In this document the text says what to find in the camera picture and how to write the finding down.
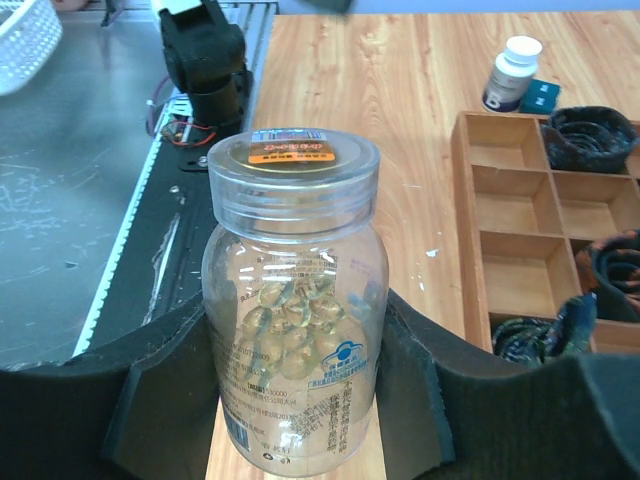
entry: barcode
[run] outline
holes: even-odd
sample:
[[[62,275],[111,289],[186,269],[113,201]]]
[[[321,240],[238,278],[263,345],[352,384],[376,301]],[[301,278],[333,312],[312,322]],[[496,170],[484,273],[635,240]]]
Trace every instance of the barcode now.
[[[316,130],[256,130],[251,136],[251,143],[277,142],[281,140],[326,140],[324,133]]]
[[[240,423],[238,423],[236,419],[226,411],[226,409],[223,409],[223,411],[229,435],[235,438],[236,442],[242,445],[245,450],[251,450],[249,448],[249,435],[247,435],[247,429],[240,425]]]

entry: gray metal plate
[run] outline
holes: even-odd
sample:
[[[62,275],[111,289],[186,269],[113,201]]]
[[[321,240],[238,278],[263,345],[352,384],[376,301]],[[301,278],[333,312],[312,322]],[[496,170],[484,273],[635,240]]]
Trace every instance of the gray metal plate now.
[[[260,20],[275,7],[239,7],[251,52],[268,39]],[[50,61],[0,97],[0,367],[64,360],[90,333],[105,267],[115,268],[153,166],[144,118],[165,74],[157,27],[146,10],[125,11],[108,29],[101,19],[63,15]]]

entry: blue logo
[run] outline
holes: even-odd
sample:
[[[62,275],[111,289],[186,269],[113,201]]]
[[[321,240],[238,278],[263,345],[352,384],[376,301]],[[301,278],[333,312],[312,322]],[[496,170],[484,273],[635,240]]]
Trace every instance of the blue logo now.
[[[336,351],[327,355],[322,360],[322,365],[334,369],[355,362],[362,352],[361,343],[353,343],[349,340],[340,344]]]

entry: wooden table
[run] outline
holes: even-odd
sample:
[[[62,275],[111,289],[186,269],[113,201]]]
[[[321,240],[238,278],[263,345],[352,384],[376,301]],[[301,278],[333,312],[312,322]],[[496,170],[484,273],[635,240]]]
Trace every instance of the wooden table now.
[[[391,287],[464,337],[449,154],[456,114],[482,108],[495,55],[527,34],[545,47],[538,78],[562,86],[560,106],[604,104],[640,119],[639,24],[638,12],[279,16],[255,126],[345,130],[378,145],[376,225]],[[275,478],[236,452],[219,412],[207,479]],[[385,479],[377,421],[351,460],[316,478]]]

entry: clear plastic lid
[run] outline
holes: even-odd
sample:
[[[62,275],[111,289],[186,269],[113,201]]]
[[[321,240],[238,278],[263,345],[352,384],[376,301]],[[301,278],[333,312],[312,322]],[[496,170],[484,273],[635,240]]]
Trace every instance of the clear plastic lid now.
[[[330,241],[369,223],[380,152],[321,129],[240,133],[208,154],[213,208],[228,230],[283,244]]]

